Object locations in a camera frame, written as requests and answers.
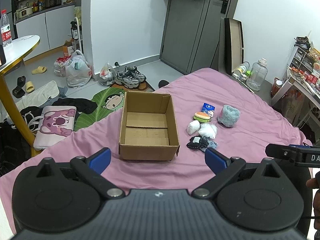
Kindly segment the large white plastic bag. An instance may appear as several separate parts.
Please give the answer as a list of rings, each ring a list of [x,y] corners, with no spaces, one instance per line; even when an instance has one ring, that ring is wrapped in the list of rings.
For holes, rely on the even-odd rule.
[[[92,68],[80,50],[76,50],[66,61],[65,71],[67,86],[71,88],[86,85],[92,77]]]

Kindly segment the yellow slipper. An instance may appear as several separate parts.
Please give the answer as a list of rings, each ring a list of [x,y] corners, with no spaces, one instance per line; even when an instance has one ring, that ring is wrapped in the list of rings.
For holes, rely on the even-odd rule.
[[[33,69],[31,71],[31,73],[33,75],[37,75],[37,74],[43,74],[47,71],[47,67],[44,67],[44,66],[38,66],[36,69]]]
[[[25,91],[29,94],[35,90],[35,87],[31,81],[26,82]]]

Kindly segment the black slipper pair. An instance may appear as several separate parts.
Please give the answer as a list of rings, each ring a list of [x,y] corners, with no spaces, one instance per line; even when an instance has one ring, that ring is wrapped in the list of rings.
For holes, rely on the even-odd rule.
[[[24,85],[25,85],[25,81],[26,81],[26,77],[25,76],[20,76],[17,78],[17,86],[12,90],[12,95],[15,98],[21,98],[22,96],[24,96],[25,91],[23,89]]]

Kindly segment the smartphone on table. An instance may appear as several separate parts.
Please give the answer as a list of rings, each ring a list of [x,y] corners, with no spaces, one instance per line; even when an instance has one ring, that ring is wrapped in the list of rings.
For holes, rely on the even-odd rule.
[[[0,45],[0,66],[4,65],[6,63],[5,53],[3,46]]]

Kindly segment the green cartoon floor mat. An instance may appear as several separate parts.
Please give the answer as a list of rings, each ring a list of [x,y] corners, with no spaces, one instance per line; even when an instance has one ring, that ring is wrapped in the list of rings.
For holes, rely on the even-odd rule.
[[[90,114],[81,113],[74,124],[74,131],[89,127],[121,109],[124,104],[124,96],[125,90],[116,87],[110,87],[95,94],[91,101],[97,104],[97,108]]]

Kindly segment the yellow slipper far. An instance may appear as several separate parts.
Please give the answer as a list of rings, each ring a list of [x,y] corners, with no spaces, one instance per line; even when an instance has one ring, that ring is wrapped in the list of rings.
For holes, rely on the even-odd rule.
[[[37,75],[37,74],[43,74],[47,71],[47,67],[44,67],[44,66],[38,66],[36,69],[33,69],[31,71],[31,73],[33,75]]]

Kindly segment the cardboard box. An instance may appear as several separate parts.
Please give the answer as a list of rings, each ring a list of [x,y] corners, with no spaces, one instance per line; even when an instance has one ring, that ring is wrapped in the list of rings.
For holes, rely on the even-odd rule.
[[[119,155],[130,161],[171,161],[180,141],[170,94],[127,91],[119,134]]]

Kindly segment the blue tissue pack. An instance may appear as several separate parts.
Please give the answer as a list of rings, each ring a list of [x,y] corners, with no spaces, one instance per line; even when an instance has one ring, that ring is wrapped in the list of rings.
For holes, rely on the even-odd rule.
[[[206,113],[212,118],[214,116],[215,107],[208,103],[204,103],[201,112]]]

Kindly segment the white towel on floor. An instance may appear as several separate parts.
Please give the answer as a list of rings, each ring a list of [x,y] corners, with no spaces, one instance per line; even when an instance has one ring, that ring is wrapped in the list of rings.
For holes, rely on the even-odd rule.
[[[39,89],[25,95],[16,103],[17,109],[21,111],[29,106],[39,107],[49,99],[55,98],[60,94],[57,83],[53,80]]]

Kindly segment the water bottle red label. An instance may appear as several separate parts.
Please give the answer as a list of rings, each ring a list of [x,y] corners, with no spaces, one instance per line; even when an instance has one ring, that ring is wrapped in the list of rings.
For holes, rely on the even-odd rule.
[[[11,44],[11,26],[5,9],[1,11],[1,37],[4,47]]]

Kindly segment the pink cartoon cushion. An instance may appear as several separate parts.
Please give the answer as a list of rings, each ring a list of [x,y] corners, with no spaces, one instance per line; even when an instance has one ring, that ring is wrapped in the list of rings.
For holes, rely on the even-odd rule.
[[[76,115],[74,106],[46,106],[40,116],[34,117],[28,127],[35,133],[33,148],[44,150],[73,132]]]

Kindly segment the light blue fluffy towel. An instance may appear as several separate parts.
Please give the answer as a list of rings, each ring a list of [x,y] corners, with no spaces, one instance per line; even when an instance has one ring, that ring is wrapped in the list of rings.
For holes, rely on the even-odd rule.
[[[222,124],[227,128],[232,128],[235,126],[240,118],[240,111],[230,105],[224,105],[219,116],[217,117],[217,122]]]

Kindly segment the clear plastic jar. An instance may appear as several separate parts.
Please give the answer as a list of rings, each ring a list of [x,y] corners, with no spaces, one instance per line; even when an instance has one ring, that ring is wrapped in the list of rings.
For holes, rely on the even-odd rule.
[[[251,73],[246,81],[246,85],[254,91],[259,91],[267,76],[267,59],[261,58],[253,63]]]

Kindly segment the grey door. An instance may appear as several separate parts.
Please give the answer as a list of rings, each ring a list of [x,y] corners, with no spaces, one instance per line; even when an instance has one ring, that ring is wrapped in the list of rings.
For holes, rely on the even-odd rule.
[[[238,0],[169,0],[160,59],[183,74],[218,68],[221,25]]]

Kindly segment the white stuffing bag large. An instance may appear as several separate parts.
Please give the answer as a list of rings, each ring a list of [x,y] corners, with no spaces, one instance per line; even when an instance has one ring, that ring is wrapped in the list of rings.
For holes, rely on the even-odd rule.
[[[215,139],[217,135],[217,127],[214,124],[202,123],[200,124],[200,129],[198,133],[202,137],[209,137],[210,139]]]

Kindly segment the white kitchen cabinet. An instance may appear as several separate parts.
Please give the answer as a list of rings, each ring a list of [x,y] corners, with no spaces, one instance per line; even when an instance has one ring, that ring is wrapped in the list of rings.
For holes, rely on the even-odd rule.
[[[24,59],[63,46],[71,38],[71,22],[74,20],[75,5],[60,6],[56,9],[38,12],[16,22],[18,37],[37,35],[40,43]]]

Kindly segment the yellow slipper near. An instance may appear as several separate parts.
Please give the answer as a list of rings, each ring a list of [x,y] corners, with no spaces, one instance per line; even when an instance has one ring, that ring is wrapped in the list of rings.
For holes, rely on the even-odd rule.
[[[29,94],[35,90],[35,87],[31,81],[26,82],[25,91]]]

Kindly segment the leaning framed board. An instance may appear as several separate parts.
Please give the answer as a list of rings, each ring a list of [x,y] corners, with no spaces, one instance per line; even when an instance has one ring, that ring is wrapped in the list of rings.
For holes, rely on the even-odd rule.
[[[225,18],[225,70],[228,75],[244,61],[244,38],[242,23]]]

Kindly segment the black clothes on floor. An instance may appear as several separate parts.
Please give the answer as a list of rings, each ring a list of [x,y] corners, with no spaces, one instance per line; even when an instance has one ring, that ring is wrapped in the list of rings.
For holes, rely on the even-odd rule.
[[[31,119],[33,119],[34,117],[40,116],[43,108],[46,106],[74,106],[74,107],[76,107],[75,121],[77,118],[77,114],[79,114],[79,113],[90,114],[97,108],[97,104],[95,102],[87,100],[87,99],[64,98],[64,99],[58,99],[55,102],[48,104],[48,105],[45,105],[45,106],[42,106],[42,107],[29,106],[25,109],[22,109],[20,111],[20,113],[23,116],[25,122],[28,124],[31,121]]]

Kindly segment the white stuffing bag small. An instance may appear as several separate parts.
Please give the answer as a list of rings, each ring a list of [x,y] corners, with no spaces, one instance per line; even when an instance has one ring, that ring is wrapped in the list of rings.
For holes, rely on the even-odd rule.
[[[192,122],[189,123],[186,131],[189,135],[194,134],[200,129],[200,122],[198,120],[193,120]]]

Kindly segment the white round table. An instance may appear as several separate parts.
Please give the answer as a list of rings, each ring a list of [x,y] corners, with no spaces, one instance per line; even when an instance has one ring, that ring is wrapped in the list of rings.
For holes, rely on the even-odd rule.
[[[27,35],[13,40],[10,45],[4,47],[6,63],[1,65],[1,103],[16,128],[20,131],[22,137],[24,137],[26,142],[29,144],[32,157],[40,154],[41,152],[33,148],[35,135],[31,132],[20,114],[20,111],[17,109],[10,90],[5,82],[4,75],[29,55],[39,43],[40,37],[38,35]]]

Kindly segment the small clear trash bag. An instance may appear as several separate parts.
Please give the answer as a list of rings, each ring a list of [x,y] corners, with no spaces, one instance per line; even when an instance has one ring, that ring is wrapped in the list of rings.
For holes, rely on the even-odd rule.
[[[115,79],[116,71],[109,63],[106,63],[99,73],[98,82],[102,86],[110,87],[115,83]]]

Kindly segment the pink bed sheet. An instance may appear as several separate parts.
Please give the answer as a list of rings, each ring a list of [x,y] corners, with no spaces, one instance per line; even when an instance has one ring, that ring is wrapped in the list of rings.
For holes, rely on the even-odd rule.
[[[236,81],[210,68],[180,77],[159,90],[161,98],[171,95],[175,121],[166,129],[158,129],[154,138],[142,132],[135,134],[138,149],[144,148],[150,157],[161,152],[172,153],[174,158],[165,162],[124,161],[119,155],[121,110],[117,110],[89,127],[82,128],[57,144],[29,159],[1,177],[1,230],[15,233],[12,215],[12,189],[18,174],[26,167],[37,165],[43,158],[68,162],[83,155],[89,157],[103,147],[112,153],[110,166],[103,176],[124,191],[129,189],[188,189],[192,191],[213,173],[204,162],[201,151],[187,148],[187,126],[194,113],[204,103],[215,107],[218,116],[225,105],[240,111],[240,118],[232,128],[217,128],[217,149],[231,157],[239,156],[248,162],[259,162],[265,156],[268,144],[302,145],[309,141],[280,113],[273,110],[259,96],[249,92]]]

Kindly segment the burger plush toy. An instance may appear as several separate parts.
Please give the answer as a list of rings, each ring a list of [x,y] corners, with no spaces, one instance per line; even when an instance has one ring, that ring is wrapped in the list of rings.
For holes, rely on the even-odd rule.
[[[209,122],[211,117],[205,112],[196,112],[193,116],[194,120],[199,121],[200,123]]]

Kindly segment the grey sneaker pair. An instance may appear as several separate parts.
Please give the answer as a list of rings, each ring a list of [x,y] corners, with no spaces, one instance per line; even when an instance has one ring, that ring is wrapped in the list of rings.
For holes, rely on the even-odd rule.
[[[146,76],[136,66],[129,66],[125,67],[124,71],[116,73],[115,83],[128,89],[135,89],[145,80]]]

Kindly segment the blue knitted sock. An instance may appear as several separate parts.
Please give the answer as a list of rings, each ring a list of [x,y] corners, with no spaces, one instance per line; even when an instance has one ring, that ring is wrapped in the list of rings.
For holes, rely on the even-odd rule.
[[[200,150],[204,153],[207,148],[217,148],[217,142],[210,137],[202,136],[200,139]]]

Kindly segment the cluttered side desk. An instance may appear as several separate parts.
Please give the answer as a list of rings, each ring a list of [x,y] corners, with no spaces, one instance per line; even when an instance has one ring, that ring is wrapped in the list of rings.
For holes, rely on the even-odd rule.
[[[293,126],[310,118],[319,125],[319,51],[308,37],[295,38],[283,77],[274,79],[270,105]]]

